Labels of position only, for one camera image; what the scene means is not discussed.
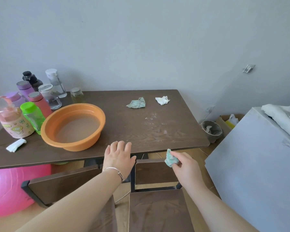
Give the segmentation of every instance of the green bottle cap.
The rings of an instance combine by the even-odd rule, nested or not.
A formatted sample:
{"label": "green bottle cap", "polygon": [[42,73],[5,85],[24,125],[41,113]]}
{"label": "green bottle cap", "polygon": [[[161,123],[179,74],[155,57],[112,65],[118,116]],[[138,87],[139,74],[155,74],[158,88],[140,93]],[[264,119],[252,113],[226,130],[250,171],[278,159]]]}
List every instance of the green bottle cap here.
{"label": "green bottle cap", "polygon": [[20,105],[20,109],[23,111],[24,114],[29,114],[34,112],[37,106],[33,102],[26,102]]}

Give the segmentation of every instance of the green plastic bottle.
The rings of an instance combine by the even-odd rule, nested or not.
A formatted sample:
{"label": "green plastic bottle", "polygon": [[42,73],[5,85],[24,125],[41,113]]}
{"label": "green plastic bottle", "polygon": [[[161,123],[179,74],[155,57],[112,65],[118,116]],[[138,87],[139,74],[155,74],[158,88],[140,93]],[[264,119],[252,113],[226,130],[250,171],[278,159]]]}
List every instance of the green plastic bottle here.
{"label": "green plastic bottle", "polygon": [[45,117],[41,110],[33,102],[23,103],[20,105],[20,109],[22,110],[24,117],[30,121],[36,132],[41,135],[41,127],[45,121]]}

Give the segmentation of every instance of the table top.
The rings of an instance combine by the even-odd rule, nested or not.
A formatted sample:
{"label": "table top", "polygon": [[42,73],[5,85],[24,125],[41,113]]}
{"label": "table top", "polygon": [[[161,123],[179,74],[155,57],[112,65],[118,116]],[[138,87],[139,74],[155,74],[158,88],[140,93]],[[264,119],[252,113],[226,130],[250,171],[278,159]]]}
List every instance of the table top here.
{"label": "table top", "polygon": [[[37,164],[60,163],[104,156],[114,141],[132,142],[131,154],[205,147],[209,141],[178,90],[85,91],[87,103],[100,107],[106,117],[99,140],[80,152],[66,151],[46,144],[36,132],[26,137],[26,144],[8,152],[5,148],[16,139],[0,130],[0,169]],[[155,97],[168,96],[160,105]],[[126,107],[131,100],[144,97],[145,108]],[[70,93],[60,99],[72,104]]]}

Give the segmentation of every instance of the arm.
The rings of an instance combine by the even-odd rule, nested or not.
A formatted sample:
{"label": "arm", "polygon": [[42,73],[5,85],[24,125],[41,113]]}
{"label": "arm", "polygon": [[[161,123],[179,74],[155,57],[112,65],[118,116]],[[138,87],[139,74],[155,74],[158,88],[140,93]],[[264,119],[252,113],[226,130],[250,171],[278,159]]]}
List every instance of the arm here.
{"label": "arm", "polygon": [[[127,178],[134,163],[130,158],[131,143],[114,142],[105,150],[103,169],[115,167]],[[71,194],[62,198],[17,230],[17,232],[85,232],[100,213],[116,188],[121,177],[115,169],[106,169]]]}
{"label": "arm", "polygon": [[181,165],[172,165],[174,173],[200,210],[211,232],[258,232],[205,186],[197,161],[185,152],[171,154],[181,162]]}

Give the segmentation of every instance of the green cleaning cloth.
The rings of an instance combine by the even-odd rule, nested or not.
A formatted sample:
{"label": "green cleaning cloth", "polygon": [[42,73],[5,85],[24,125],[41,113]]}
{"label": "green cleaning cloth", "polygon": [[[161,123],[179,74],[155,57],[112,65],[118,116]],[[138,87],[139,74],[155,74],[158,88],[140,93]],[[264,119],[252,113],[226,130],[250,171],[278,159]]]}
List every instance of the green cleaning cloth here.
{"label": "green cleaning cloth", "polygon": [[172,156],[170,151],[171,150],[168,149],[167,152],[166,152],[165,163],[167,164],[167,166],[172,167],[172,164],[178,164],[179,163],[179,159],[176,158],[175,156]]}
{"label": "green cleaning cloth", "polygon": [[145,100],[143,97],[139,98],[139,100],[132,100],[129,105],[126,105],[129,108],[141,108],[145,107]]}

